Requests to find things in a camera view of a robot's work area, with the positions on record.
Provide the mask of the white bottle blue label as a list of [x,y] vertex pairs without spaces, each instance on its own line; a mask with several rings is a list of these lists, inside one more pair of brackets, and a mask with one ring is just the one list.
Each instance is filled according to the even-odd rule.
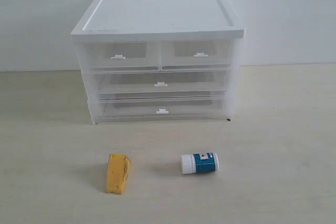
[[219,170],[218,156],[214,152],[181,155],[182,174],[206,174]]

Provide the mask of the yellow cheese wedge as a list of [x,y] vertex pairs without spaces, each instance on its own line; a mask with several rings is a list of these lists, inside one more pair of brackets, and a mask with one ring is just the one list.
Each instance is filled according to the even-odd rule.
[[110,154],[107,164],[106,193],[122,195],[125,190],[131,161],[125,154]]

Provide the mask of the white plastic drawer cabinet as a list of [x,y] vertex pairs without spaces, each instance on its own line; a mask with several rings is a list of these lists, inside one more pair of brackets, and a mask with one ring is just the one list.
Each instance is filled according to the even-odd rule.
[[[230,121],[235,109],[235,93],[239,57],[243,47],[245,27],[227,0],[93,0],[71,32],[76,48],[87,101],[108,99],[224,97],[228,116],[168,116],[117,118],[150,120],[170,118],[223,118]],[[161,44],[171,41],[231,40],[234,44],[232,63],[224,69],[162,70]],[[156,70],[98,70],[88,67],[89,46],[105,43],[155,42],[160,49]],[[99,95],[92,87],[95,73],[151,73],[229,70],[227,90],[197,92],[154,92]]]

